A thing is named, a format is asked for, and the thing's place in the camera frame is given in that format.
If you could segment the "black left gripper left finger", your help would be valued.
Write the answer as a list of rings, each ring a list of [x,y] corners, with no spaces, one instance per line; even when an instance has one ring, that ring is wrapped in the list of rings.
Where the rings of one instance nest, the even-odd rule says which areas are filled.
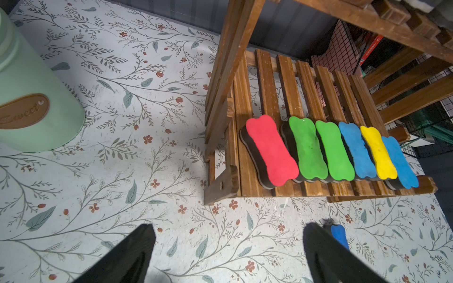
[[[142,224],[107,255],[84,272],[76,283],[143,283],[156,243],[151,224]]]

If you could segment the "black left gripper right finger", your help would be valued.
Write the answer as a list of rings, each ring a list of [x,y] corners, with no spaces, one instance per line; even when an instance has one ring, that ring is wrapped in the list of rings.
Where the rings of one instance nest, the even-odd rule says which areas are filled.
[[[384,283],[385,280],[342,246],[322,226],[309,223],[303,245],[315,283]]]

